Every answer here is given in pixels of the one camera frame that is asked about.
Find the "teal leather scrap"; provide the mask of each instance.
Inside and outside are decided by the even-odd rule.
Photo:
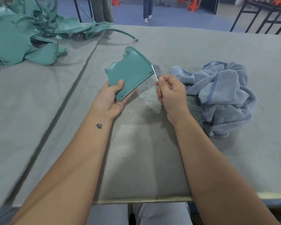
[[[82,24],[75,17],[64,18],[57,15],[57,0],[14,0],[12,3],[0,2],[0,62],[15,65],[27,59],[39,64],[50,65],[66,49],[58,42],[49,39],[59,35],[69,38],[83,36],[90,39],[101,31],[112,30],[134,36],[115,29],[112,23],[96,23],[90,19],[89,24]]]
[[[124,81],[123,88],[115,94],[117,101],[124,99],[137,86],[154,74],[153,65],[137,49],[128,46],[123,54],[123,60],[114,62],[105,72],[109,85]]]

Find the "hand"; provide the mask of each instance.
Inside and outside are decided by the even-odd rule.
[[[164,75],[158,78],[157,95],[159,101],[164,105],[168,120],[175,125],[177,121],[183,120],[185,115],[190,114],[187,107],[186,92],[184,85],[172,75]]]
[[[123,80],[120,80],[116,85],[111,87],[109,87],[109,82],[106,82],[99,90],[99,93],[90,107],[90,112],[107,117],[109,120],[113,121],[113,119],[123,110],[127,100],[136,91],[136,89],[134,89],[128,96],[126,96],[126,98],[118,102],[115,99],[114,94],[121,90],[123,86]]]

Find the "blue floor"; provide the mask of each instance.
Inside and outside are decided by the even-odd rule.
[[[77,0],[81,7],[89,14],[86,0]],[[77,17],[74,1],[58,0],[58,14],[63,17]],[[118,25],[186,27],[209,30],[230,31],[232,23],[205,10],[191,12],[185,8],[154,6],[152,19],[147,24],[143,22],[143,7],[141,5],[121,4],[113,7],[114,21]],[[82,22],[89,22],[80,10]],[[235,27],[233,32],[244,32]]]

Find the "forearm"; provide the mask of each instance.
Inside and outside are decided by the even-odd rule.
[[[90,111],[11,224],[84,225],[96,190],[110,127],[110,120]]]
[[[191,115],[174,127],[204,224],[279,224]]]

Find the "cloth rag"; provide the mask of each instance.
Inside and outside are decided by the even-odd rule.
[[[253,118],[257,98],[247,87],[247,70],[243,65],[212,61],[196,73],[174,66],[171,74],[185,85],[187,95],[200,100],[197,104],[209,136],[227,137],[230,131]]]

